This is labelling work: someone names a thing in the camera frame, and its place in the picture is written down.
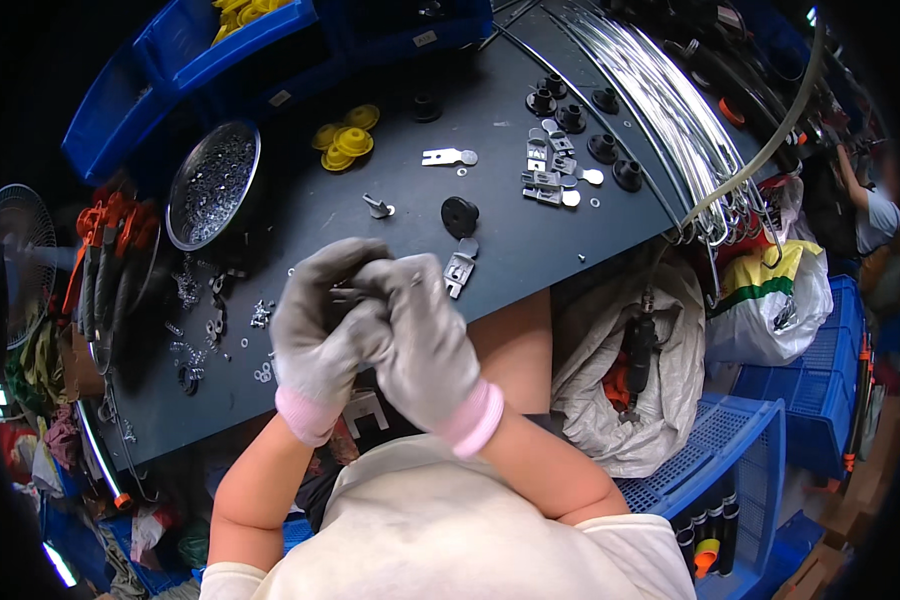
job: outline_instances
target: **electric fan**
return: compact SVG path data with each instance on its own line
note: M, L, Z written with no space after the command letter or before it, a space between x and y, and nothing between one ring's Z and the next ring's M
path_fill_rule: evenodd
M59 255L50 213L28 186L0 188L0 246L6 273L6 349L12 350L47 315Z

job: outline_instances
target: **air hose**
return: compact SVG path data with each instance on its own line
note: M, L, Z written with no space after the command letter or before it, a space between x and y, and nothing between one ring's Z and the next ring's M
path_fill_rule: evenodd
M824 63L824 41L826 39L827 25L824 23L824 20L817 15L816 33L814 33L813 37L813 49L810 51L810 62L807 65L807 72L803 77L803 82L800 84L800 89L796 92L796 98L793 99L790 110L788 110L787 115L783 117L783 122L776 128L776 131L769 138L767 144L756 153L753 160L747 162L744 168L740 169L737 174L734 174L730 179L725 181L723 185L710 192L706 198L687 213L687 216L683 218L683 223L681 224L683 228L686 228L686 226L692 223L701 212L716 202L717 199L723 198L737 186L743 184L750 176L755 174L757 169L762 167L763 164L770 159L774 152L777 151L780 144L783 143L783 140L790 134L790 131L797 125L797 121L804 112L804 107L806 107L807 101L810 99L810 94L813 92L817 79L820 78Z

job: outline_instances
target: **label on bin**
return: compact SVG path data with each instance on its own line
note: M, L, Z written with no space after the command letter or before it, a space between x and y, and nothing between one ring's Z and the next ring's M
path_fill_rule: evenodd
M270 98L267 102L270 102L275 107L279 107L288 100L290 100L290 92L286 89L281 89L277 93L273 94L273 97Z
M413 39L413 43L416 44L417 48L420 48L420 46L426 46L430 42L436 41L437 34L434 32L434 30L423 31L422 33L420 33L420 35Z

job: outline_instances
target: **gray work glove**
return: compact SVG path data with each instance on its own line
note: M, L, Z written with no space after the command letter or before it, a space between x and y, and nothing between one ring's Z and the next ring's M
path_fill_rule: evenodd
M374 365L386 399L457 456L476 454L500 424L503 392L480 378L467 324L451 305L437 258L376 260L352 282L388 301L392 346Z
M376 298L360 301L327 333L331 289L366 263L390 256L383 240L340 240L296 265L283 290L269 327L280 381L275 403L307 446L327 441L350 399L357 366L380 360L391 343L387 307Z

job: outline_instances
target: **worker in background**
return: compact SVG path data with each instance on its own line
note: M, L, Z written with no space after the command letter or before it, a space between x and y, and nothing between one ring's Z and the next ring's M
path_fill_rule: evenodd
M368 297L328 334L343 281ZM203 600L694 597L669 522L631 514L550 431L548 290L468 336L437 258L351 238L296 267L269 331L277 414L216 492ZM318 533L284 557L281 524L361 363L432 433L344 467Z
M867 156L860 156L854 173L847 147L837 146L840 181L853 206L856 207L857 251L861 258L894 239L900 228L900 177L897 162L891 150L886 150L880 168L880 188L872 189L869 183Z

